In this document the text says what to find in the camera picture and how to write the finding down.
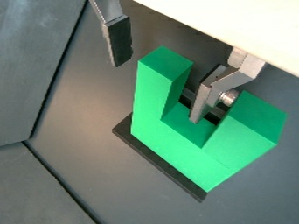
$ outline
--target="green u-shaped block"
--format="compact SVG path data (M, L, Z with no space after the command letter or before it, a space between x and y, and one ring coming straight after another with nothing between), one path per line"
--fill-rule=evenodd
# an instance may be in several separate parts
M193 62L165 47L138 63L133 135L209 192L278 143L286 113L249 92L219 125L179 103Z

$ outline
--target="gray floor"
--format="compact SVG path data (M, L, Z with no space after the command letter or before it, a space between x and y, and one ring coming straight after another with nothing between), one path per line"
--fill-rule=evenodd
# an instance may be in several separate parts
M0 223L95 223L22 143L0 147Z
M110 65L91 7L30 144L103 223L299 223L299 79L269 66L246 89L289 114L279 145L199 203L111 133L133 110L137 61L165 45L195 61L189 88L231 47L134 3L135 56Z

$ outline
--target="green foam block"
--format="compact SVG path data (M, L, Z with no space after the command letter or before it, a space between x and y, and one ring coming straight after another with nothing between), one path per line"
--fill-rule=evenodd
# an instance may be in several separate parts
M165 47L138 63L133 135L209 192L277 144L286 113L243 91L219 125L179 103L193 62Z

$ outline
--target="black mat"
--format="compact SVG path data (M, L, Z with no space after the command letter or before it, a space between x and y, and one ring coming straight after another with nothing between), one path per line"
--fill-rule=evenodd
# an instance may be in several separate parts
M158 156L158 154L131 135L133 113L113 129L117 136L126 144L146 158L146 160L158 168L161 172L173 180L173 182L199 201L207 196L207 192L198 187L193 181Z

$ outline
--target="gray table surface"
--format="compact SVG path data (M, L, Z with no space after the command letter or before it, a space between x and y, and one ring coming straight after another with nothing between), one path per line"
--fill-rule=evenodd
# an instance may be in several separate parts
M0 223L95 223L22 143L0 147Z
M241 87L289 114L279 145L199 203L111 130L133 111L137 62L158 46L195 61L187 86L226 61L231 47L122 1L133 19L135 56L110 65L106 40L89 6L30 141L103 223L299 223L299 79L273 66Z
M30 138L83 5L0 1L0 145Z

